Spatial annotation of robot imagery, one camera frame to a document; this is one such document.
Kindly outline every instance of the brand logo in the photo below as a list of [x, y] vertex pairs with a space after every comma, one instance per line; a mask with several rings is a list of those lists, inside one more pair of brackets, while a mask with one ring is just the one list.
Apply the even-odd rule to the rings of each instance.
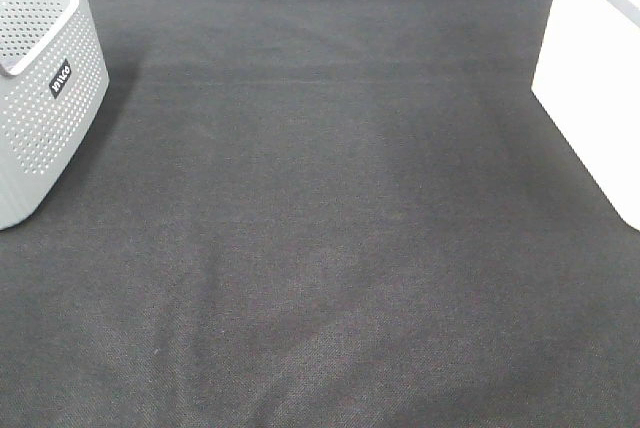
[[71, 78], [71, 65], [69, 64], [69, 60], [64, 60], [58, 73], [56, 73], [56, 76], [54, 76], [53, 80], [49, 83], [49, 89], [54, 98], [58, 98], [64, 85], [69, 81], [69, 78]]

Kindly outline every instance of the basket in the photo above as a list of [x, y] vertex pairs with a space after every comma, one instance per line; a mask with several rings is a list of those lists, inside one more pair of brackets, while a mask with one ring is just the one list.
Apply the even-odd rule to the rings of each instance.
[[87, 0], [0, 0], [0, 229], [38, 207], [109, 78]]

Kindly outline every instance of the dark gray carpet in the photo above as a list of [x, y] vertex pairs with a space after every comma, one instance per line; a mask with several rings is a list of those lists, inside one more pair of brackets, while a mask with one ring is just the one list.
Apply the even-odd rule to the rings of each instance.
[[640, 235], [530, 93], [551, 0], [91, 0], [0, 233], [3, 427], [632, 427]]

